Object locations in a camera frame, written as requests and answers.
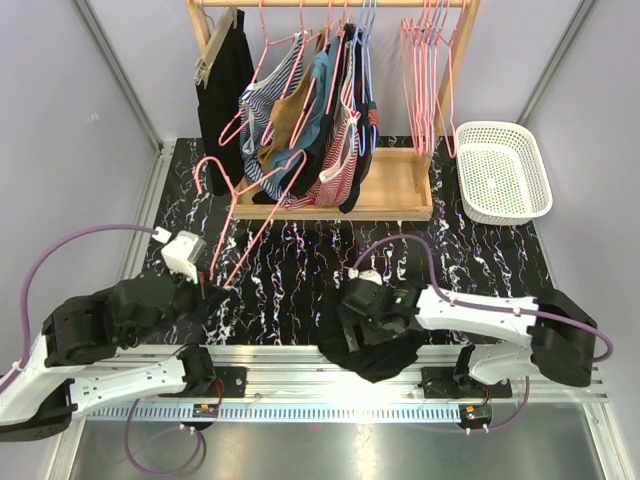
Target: wooden clothing rack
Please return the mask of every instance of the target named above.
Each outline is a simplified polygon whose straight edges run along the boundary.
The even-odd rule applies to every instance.
[[[459,33],[452,47],[452,78],[448,69],[440,82],[438,98],[442,106],[442,115],[446,118],[451,99],[451,87],[455,84],[462,66],[464,54],[471,38],[473,24],[478,14],[481,0],[450,0],[451,8],[465,9],[458,24]],[[336,0],[333,5],[342,5]],[[264,7],[299,7],[299,0],[263,0]],[[328,6],[328,0],[304,0],[304,6]],[[351,7],[361,7],[362,0],[347,0]],[[225,10],[223,17],[235,13],[237,7],[257,7],[258,0],[187,0],[187,8],[193,30],[195,32],[201,59],[198,69],[206,71],[215,60],[215,55],[222,45],[224,35],[217,35],[220,26],[229,24],[224,18],[218,22],[214,34],[211,34],[204,7],[231,7]],[[378,0],[378,7],[423,7],[423,0]],[[437,122],[436,138],[442,133]],[[410,220],[426,221],[431,218],[433,204],[431,201],[431,185],[429,183],[428,156],[418,157],[412,148],[378,148],[373,156],[367,178],[360,186],[360,197],[355,208],[348,214],[341,213],[337,207],[307,206],[287,210],[282,207],[276,211],[274,219],[283,220]],[[254,205],[252,196],[255,191],[248,192],[238,199],[234,211],[237,219],[264,219],[271,212],[272,205]]]

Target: black marble table surface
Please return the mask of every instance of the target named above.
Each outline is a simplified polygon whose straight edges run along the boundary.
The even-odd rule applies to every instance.
[[[386,146],[410,146],[410,138],[386,137]],[[206,262],[227,214],[229,196],[198,196],[194,167],[202,158],[199,139],[178,140],[156,225],[177,233],[188,230],[207,241]],[[464,214],[455,160],[440,143],[430,169],[433,217],[429,222],[274,221],[234,279],[236,295],[210,305],[203,325],[178,323],[150,343],[197,341],[227,345],[314,345],[318,342],[319,303],[323,291],[345,281],[346,267],[372,242],[397,233],[419,235],[431,245],[438,283],[464,293],[519,297],[551,286],[536,231],[531,223],[493,227]],[[233,270],[262,220],[232,221],[217,265],[222,283]],[[152,242],[145,268],[162,270],[160,245]],[[396,241],[367,259],[365,266],[396,285],[403,279],[427,283],[426,256],[417,242]],[[433,344],[490,342],[462,332],[434,332]]]

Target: wooden rod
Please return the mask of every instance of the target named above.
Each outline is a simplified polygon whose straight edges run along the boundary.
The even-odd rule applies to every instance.
[[[257,7],[258,0],[194,0],[200,7]],[[451,8],[462,8],[466,2],[467,8],[477,0],[450,0]],[[438,5],[439,2],[432,1],[432,4]],[[328,0],[303,0],[305,7],[327,7]],[[378,0],[379,7],[422,7],[424,0]],[[298,7],[300,0],[263,0],[264,7]],[[344,0],[335,0],[333,7],[344,5]],[[350,7],[362,7],[362,0],[347,0]]]

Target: white plastic basket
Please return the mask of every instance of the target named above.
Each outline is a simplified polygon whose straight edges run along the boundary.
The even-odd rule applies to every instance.
[[[490,225],[522,225],[551,209],[547,172],[533,134],[507,122],[468,122],[455,136],[462,205]]]

